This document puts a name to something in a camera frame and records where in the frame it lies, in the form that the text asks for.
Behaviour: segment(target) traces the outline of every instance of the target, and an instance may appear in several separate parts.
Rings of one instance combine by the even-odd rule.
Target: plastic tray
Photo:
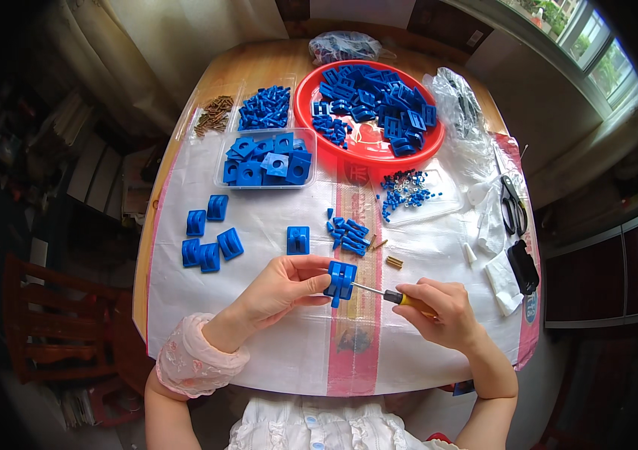
[[[270,88],[271,86],[283,86],[290,87],[289,90],[289,98],[288,98],[288,113],[287,113],[287,128],[294,127],[294,108],[292,105],[294,104],[294,94],[296,93],[296,74],[295,73],[285,73],[284,75],[277,78],[253,78],[251,81],[247,81],[244,89],[239,97],[239,101],[236,102],[237,109],[236,115],[233,117],[231,127],[227,127],[227,131],[237,131],[239,129],[239,108],[244,106],[244,101],[249,100],[251,97],[256,95],[260,88]],[[267,128],[267,130],[278,130],[278,128]]]
[[[408,222],[422,221],[424,219],[437,217],[450,212],[459,211],[464,207],[464,195],[459,191],[454,180],[446,173],[439,160],[435,157],[429,161],[429,164],[421,169],[426,175],[424,181],[424,189],[429,189],[432,194],[439,194],[425,200],[419,207],[405,207],[400,204],[394,211],[390,211],[389,216],[391,222],[382,220],[381,223],[385,227],[392,227]],[[376,199],[379,204],[386,200],[386,191],[377,181],[371,182],[372,189],[380,198]]]
[[[202,137],[197,136],[194,131],[194,127],[197,125],[198,118],[200,116],[201,107],[210,103],[213,99],[220,95],[228,95],[234,99],[234,106],[229,111],[229,120],[227,121],[226,130],[231,131],[237,128],[237,117],[239,115],[239,106],[241,105],[241,99],[244,95],[244,88],[246,83],[242,80],[238,83],[230,84],[217,84],[211,85],[206,88],[196,90],[195,94],[192,94],[194,98],[194,104],[192,105],[189,113],[186,117],[181,117],[179,122],[182,123],[181,131],[176,136],[178,140],[201,140]],[[208,131],[206,136],[221,135],[218,131]]]
[[[294,139],[303,139],[306,151],[311,153],[312,165],[309,167],[309,176],[306,177],[304,184],[285,184],[282,186],[229,186],[224,183],[224,161],[227,159],[226,152],[234,144],[238,138],[254,138],[254,140],[263,140],[275,138],[285,132],[293,132]],[[221,150],[216,158],[216,170],[214,172],[214,184],[216,187],[223,189],[301,189],[309,187],[316,181],[317,175],[317,135],[314,130],[309,128],[269,128],[267,130],[246,130],[224,133],[222,136]]]

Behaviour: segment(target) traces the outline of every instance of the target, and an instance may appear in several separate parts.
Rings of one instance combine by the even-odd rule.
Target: hand
[[[461,283],[441,283],[422,278],[416,284],[399,284],[396,290],[422,300],[436,311],[436,318],[430,319],[405,304],[392,308],[411,322],[427,341],[466,353],[485,333],[484,327],[474,318],[467,290]]]
[[[246,290],[204,326],[214,347],[233,353],[256,330],[278,322],[295,306],[320,306],[331,299],[319,294],[331,284],[332,258],[315,255],[278,256]]]

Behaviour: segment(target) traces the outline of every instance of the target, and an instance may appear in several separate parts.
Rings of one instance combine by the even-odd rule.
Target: plastic bag
[[[450,150],[453,172],[466,177],[457,184],[470,186],[493,179],[496,144],[486,131],[484,114],[467,80],[440,67],[434,77],[425,74],[422,84],[434,96],[436,117],[446,127],[442,149]]]
[[[309,54],[314,57],[314,65],[333,63],[347,59],[376,61],[378,57],[396,58],[381,43],[368,34],[357,31],[329,31],[309,41]]]

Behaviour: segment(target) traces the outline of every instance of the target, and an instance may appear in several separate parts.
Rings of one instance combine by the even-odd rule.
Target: yellow screwdriver handle
[[[402,297],[402,302],[399,304],[409,305],[410,307],[416,308],[419,311],[421,311],[423,315],[425,315],[426,317],[430,319],[436,316],[436,311],[434,311],[428,304],[424,303],[423,301],[419,299],[409,297],[406,294],[404,294],[404,296]]]

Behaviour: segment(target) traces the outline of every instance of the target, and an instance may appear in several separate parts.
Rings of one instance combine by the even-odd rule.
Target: window
[[[509,6],[514,13],[532,23],[534,29],[539,28],[568,56],[571,63],[564,63],[561,58],[557,58],[560,53],[557,55],[556,52],[541,51],[551,50],[541,42],[527,42],[571,79],[603,117],[607,117],[630,93],[638,92],[638,77],[629,59],[609,26],[588,1],[500,2],[499,5]],[[536,34],[536,31],[530,32],[531,29],[516,32],[516,21],[502,17],[501,13],[494,12],[492,15],[496,23],[504,24],[507,31],[520,35],[524,41]]]

